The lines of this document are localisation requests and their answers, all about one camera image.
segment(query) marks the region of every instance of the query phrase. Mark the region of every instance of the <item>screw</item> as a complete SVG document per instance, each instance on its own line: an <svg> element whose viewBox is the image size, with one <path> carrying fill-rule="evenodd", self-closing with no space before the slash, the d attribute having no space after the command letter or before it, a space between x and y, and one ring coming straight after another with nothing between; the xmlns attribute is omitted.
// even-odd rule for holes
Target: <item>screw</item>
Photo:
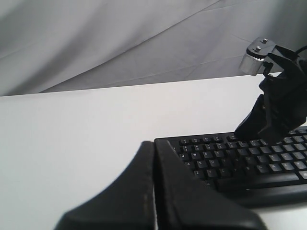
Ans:
<svg viewBox="0 0 307 230"><path fill-rule="evenodd" d="M257 53L258 53L260 50L261 50L261 47L260 47L260 46L256 47L256 49L255 49L255 51L256 51Z"/></svg>

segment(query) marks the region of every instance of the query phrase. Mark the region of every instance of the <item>black plastic object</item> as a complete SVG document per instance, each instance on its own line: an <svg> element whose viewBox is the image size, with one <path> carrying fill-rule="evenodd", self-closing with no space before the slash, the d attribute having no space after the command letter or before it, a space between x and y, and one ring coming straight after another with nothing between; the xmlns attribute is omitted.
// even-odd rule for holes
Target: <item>black plastic object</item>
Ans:
<svg viewBox="0 0 307 230"><path fill-rule="evenodd" d="M153 230L153 159L153 143L143 142L116 181L90 201L64 214L55 229Z"/></svg>
<svg viewBox="0 0 307 230"><path fill-rule="evenodd" d="M258 215L196 179L167 140L156 139L155 200L160 230L265 230Z"/></svg>
<svg viewBox="0 0 307 230"><path fill-rule="evenodd" d="M241 140L264 139L269 144L280 141L287 133L306 122L307 62L296 52L267 41L257 51L257 38L248 48L253 57L266 58L283 68L277 77L270 73L273 63L264 61L265 79L260 95L247 118L235 130Z"/></svg>

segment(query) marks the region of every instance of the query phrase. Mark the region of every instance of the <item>spacebar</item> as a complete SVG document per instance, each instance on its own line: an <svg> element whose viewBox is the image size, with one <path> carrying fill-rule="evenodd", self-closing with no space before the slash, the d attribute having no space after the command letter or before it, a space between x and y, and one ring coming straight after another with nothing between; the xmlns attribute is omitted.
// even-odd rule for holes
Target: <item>spacebar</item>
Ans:
<svg viewBox="0 0 307 230"><path fill-rule="evenodd" d="M217 180L217 186L220 192L242 190L242 189L287 186L299 183L300 183L299 178L293 172L273 174L273 175L260 175L254 177L241 177L241 178L236 177L236 178Z"/></svg>

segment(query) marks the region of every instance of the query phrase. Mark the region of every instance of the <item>white tabletop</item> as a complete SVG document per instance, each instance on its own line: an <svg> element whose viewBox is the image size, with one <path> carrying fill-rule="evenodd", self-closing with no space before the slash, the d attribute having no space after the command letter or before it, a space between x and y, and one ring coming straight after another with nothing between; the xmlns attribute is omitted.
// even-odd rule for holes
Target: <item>white tabletop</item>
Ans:
<svg viewBox="0 0 307 230"><path fill-rule="evenodd" d="M262 78L0 98L0 229L53 229L112 183L143 140L234 131ZM255 211L271 230L306 229L307 203Z"/></svg>

